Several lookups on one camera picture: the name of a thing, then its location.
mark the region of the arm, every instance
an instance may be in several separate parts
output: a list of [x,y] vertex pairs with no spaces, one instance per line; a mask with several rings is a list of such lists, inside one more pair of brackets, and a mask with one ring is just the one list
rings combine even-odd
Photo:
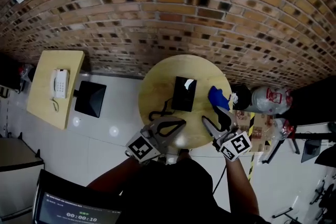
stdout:
[[131,179],[139,170],[141,165],[134,158],[128,158],[115,168],[92,181],[88,188],[118,195],[123,190],[124,184]]
[[259,216],[257,197],[244,172],[240,160],[226,160],[227,184],[232,213],[250,213]]

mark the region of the round wooden table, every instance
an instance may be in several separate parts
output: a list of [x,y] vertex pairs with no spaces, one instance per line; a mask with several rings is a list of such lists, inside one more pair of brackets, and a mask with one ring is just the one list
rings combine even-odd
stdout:
[[[202,115],[208,117],[219,127],[218,116],[208,100],[208,92],[212,86],[222,89],[226,98],[229,98],[232,92],[225,75],[218,67],[204,58],[193,55],[177,55],[157,63],[141,84],[139,93],[141,119],[144,124],[148,124],[150,123],[149,114],[152,111],[162,111],[164,102],[173,97],[177,76],[195,79],[197,85],[192,111],[176,110],[172,115],[184,119],[187,124],[171,146],[196,148],[206,145],[212,141],[212,137],[202,123]],[[173,111],[171,101],[169,101],[166,111]]]

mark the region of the timer display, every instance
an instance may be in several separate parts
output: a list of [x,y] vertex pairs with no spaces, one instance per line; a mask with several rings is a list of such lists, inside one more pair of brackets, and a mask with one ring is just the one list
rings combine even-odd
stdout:
[[45,193],[39,220],[47,224],[114,224],[121,211],[77,204]]

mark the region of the cardboard box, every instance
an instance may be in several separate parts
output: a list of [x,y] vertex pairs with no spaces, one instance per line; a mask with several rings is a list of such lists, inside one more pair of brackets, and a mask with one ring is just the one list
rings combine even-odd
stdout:
[[[238,126],[242,131],[248,133],[250,127],[251,112],[234,110],[237,116]],[[251,152],[269,152],[273,134],[273,116],[255,113]]]

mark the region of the blue cloth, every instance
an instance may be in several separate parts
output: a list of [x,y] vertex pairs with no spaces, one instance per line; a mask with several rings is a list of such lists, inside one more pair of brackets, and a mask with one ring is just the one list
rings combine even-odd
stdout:
[[229,100],[227,100],[223,95],[222,89],[217,89],[215,86],[212,86],[209,91],[208,98],[212,106],[220,106],[221,108],[225,108],[227,111],[230,110],[229,101],[231,95],[229,96]]

